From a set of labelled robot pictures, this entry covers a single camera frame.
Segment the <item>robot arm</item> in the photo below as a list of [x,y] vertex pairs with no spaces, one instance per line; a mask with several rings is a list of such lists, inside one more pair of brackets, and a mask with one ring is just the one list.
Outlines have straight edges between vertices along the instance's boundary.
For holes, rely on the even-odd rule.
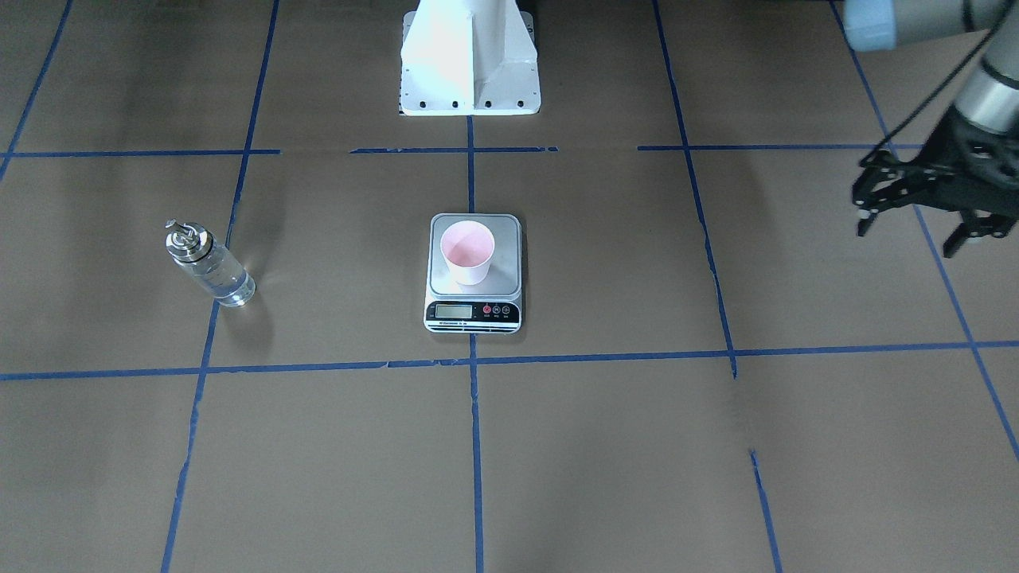
[[924,206],[958,215],[943,242],[1001,239],[1017,225],[1017,4],[1015,1],[845,1],[845,40],[856,53],[905,49],[914,72],[921,50],[966,44],[945,76],[860,159],[851,188],[865,236],[880,214]]

